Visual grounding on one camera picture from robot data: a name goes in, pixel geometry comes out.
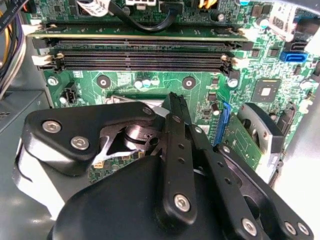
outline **wire bundle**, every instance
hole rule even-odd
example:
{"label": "wire bundle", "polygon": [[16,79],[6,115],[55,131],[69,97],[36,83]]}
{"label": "wire bundle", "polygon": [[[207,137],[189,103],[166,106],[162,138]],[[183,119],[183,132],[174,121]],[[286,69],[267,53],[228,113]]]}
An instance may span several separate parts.
{"label": "wire bundle", "polygon": [[5,45],[3,62],[0,68],[0,100],[3,99],[6,91],[13,82],[26,55],[26,37],[21,25],[21,17],[17,15],[4,29]]}

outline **white cable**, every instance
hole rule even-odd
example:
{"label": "white cable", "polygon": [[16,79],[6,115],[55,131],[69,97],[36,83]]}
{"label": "white cable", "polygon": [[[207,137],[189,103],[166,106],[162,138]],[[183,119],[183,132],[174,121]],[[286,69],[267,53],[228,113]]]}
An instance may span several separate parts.
{"label": "white cable", "polygon": [[17,49],[17,57],[16,60],[14,59],[12,61],[12,63],[9,66],[9,69],[7,71],[7,73],[4,75],[3,80],[4,80],[4,84],[3,84],[3,88],[2,91],[0,93],[0,100],[3,99],[6,91],[8,90],[9,86],[11,85],[11,83],[13,82],[13,80],[15,79],[22,63],[24,62],[24,58],[26,55],[26,50],[27,50],[27,42],[26,42],[26,37],[23,36],[23,42],[21,44],[21,48]]}

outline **black connector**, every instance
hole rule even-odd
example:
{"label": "black connector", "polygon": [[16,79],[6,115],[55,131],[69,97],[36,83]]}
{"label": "black connector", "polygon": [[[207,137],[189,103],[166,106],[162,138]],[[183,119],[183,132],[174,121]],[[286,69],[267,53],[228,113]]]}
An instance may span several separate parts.
{"label": "black connector", "polygon": [[37,6],[34,0],[30,0],[25,4],[25,8],[22,8],[22,12],[26,14],[36,14]]}
{"label": "black connector", "polygon": [[283,51],[284,52],[304,52],[307,44],[308,44],[307,42],[303,42],[303,41],[286,42],[284,44]]}
{"label": "black connector", "polygon": [[182,14],[184,10],[184,5],[179,2],[162,2],[160,4],[160,10],[162,13],[167,14],[169,9],[176,9],[178,14]]}
{"label": "black connector", "polygon": [[61,94],[61,98],[65,99],[69,104],[74,104],[77,101],[77,87],[74,82],[69,82]]}

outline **black plastic bracket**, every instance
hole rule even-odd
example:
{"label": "black plastic bracket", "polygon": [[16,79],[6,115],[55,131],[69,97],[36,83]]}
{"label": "black plastic bracket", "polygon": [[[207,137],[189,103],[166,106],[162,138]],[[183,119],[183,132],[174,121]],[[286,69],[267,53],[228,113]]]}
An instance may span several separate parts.
{"label": "black plastic bracket", "polygon": [[[32,156],[59,172],[77,176],[90,167],[100,149],[100,138],[111,143],[123,128],[130,125],[150,126],[156,114],[142,102],[125,102],[35,111],[25,119],[22,142]],[[50,133],[43,129],[45,121],[56,121],[61,130]],[[73,137],[88,140],[89,147],[79,150],[71,145]]]}

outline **black cable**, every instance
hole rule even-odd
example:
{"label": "black cable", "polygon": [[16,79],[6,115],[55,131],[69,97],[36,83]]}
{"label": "black cable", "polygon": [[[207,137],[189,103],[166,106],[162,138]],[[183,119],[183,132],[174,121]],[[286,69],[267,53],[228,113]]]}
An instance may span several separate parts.
{"label": "black cable", "polygon": [[7,28],[7,26],[12,22],[15,16],[18,14],[20,9],[29,0],[15,0],[11,1],[10,5],[7,5],[6,11],[0,17],[0,34]]}
{"label": "black cable", "polygon": [[128,24],[132,28],[147,34],[159,33],[165,30],[175,22],[178,15],[177,9],[169,8],[168,14],[165,20],[163,20],[163,22],[155,26],[144,26],[144,25],[141,25],[140,23],[137,23],[135,20],[133,20],[117,4],[115,4],[112,1],[110,1],[109,3],[108,10],[109,12],[113,13],[116,17],[118,17],[120,20],[122,20],[124,23]]}

